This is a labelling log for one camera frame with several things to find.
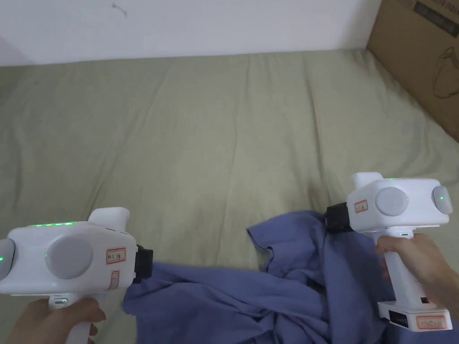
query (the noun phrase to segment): green led strip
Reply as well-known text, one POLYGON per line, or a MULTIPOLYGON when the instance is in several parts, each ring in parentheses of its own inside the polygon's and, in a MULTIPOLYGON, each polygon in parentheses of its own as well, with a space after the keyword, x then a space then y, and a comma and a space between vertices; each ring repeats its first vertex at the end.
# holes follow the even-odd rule
POLYGON ((62 222, 62 223, 47 223, 45 225, 32 225, 32 227, 49 227, 49 226, 68 226, 76 225, 76 222, 62 222))

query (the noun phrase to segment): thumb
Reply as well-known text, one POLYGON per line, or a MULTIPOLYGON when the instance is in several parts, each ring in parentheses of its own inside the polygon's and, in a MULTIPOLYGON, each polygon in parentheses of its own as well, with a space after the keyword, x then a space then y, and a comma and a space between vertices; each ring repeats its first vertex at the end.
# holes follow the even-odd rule
POLYGON ((388 237, 382 236, 378 238, 378 243, 376 245, 376 253, 382 255, 386 252, 397 252, 403 249, 406 244, 409 242, 409 239, 406 238, 396 238, 396 237, 388 237))
POLYGON ((66 329, 72 329, 81 322, 100 322, 106 319, 99 303, 93 299, 82 299, 68 307, 60 308, 51 315, 66 329))

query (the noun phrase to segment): mattress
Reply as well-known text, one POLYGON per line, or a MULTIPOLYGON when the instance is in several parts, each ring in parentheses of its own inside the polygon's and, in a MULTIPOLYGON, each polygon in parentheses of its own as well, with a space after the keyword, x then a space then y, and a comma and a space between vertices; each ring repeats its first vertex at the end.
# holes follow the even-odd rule
MULTIPOLYGON (((130 210, 155 261, 256 269, 248 226, 325 211, 351 175, 436 178, 459 205, 459 144, 367 51, 0 68, 0 236, 130 210)), ((451 266, 458 212, 425 230, 451 266)), ((123 291, 98 343, 134 343, 123 291)), ((29 297, 0 296, 0 342, 29 297)))

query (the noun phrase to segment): blue cloth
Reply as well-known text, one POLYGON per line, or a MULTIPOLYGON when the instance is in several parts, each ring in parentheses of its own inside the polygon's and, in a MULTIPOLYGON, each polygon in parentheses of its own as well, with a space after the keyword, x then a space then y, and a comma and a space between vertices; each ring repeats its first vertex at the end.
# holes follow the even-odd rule
POLYGON ((269 252, 261 272, 155 263, 128 288, 139 344, 458 342, 457 330, 414 333, 379 318, 377 302, 394 296, 368 237, 327 235, 312 211, 248 232, 269 252))

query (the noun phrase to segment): white sticker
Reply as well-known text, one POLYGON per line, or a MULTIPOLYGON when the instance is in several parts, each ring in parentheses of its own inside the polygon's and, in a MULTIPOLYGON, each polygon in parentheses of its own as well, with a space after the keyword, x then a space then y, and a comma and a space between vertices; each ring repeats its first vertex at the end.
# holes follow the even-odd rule
POLYGON ((446 328, 444 316, 417 316, 416 323, 421 330, 440 330, 446 328))
POLYGON ((112 280, 108 289, 113 290, 118 288, 119 285, 119 271, 112 271, 112 280))
POLYGON ((356 213, 360 213, 360 212, 363 212, 365 210, 368 210, 367 200, 363 200, 363 201, 357 202, 356 204, 354 204, 354 208, 355 208, 355 212, 356 213))
POLYGON ((107 250, 107 264, 119 263, 126 260, 126 249, 107 250))

